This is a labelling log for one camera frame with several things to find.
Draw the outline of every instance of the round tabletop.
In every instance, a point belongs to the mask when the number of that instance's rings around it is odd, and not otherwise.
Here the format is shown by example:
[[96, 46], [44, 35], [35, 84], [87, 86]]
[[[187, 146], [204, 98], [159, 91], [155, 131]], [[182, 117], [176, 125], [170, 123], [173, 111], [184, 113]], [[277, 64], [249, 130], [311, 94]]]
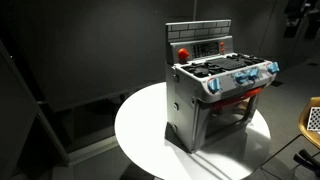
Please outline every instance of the round tabletop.
[[120, 147], [139, 167], [162, 179], [243, 179], [259, 168], [270, 146], [270, 132], [256, 111], [246, 128], [187, 153], [165, 139], [166, 83], [130, 96], [116, 116]]

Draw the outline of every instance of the red button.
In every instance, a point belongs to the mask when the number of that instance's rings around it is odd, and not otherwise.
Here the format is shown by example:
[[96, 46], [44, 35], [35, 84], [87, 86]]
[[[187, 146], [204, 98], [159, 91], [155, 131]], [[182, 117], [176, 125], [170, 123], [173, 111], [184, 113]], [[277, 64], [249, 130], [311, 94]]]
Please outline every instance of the red button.
[[189, 57], [189, 52], [187, 51], [187, 49], [185, 48], [181, 48], [179, 49], [178, 51], [178, 56], [179, 56], [179, 59], [186, 59], [187, 57]]

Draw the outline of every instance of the white round table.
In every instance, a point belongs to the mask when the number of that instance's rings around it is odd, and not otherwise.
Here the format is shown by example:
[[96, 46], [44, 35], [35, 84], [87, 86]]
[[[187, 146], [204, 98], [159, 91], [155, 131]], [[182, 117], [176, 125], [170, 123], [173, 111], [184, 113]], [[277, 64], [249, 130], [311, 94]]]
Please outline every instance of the white round table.
[[146, 87], [118, 111], [120, 147], [139, 167], [165, 180], [243, 179], [259, 168], [270, 146], [270, 132], [256, 111], [246, 128], [189, 154], [167, 141], [166, 84]]

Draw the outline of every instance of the toy stove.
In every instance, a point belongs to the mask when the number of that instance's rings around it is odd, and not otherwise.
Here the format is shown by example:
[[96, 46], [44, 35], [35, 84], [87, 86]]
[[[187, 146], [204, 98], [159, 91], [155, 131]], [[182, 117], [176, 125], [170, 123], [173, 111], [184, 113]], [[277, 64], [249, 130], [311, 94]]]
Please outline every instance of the toy stove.
[[191, 153], [245, 127], [278, 64], [233, 52], [230, 20], [168, 23], [168, 123]]

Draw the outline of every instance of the gray wall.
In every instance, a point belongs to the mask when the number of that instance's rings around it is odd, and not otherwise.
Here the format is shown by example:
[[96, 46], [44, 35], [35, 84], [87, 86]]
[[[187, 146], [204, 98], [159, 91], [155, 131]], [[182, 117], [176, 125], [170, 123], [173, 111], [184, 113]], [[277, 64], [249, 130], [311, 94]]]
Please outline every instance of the gray wall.
[[0, 41], [0, 179], [10, 179], [36, 116], [30, 94], [20, 85]]
[[[55, 111], [164, 81], [164, 24], [194, 13], [194, 1], [183, 0], [6, 1], [0, 11]], [[196, 20], [231, 19], [236, 52], [284, 69], [310, 56], [314, 43], [303, 33], [283, 38], [286, 3], [197, 0]]]

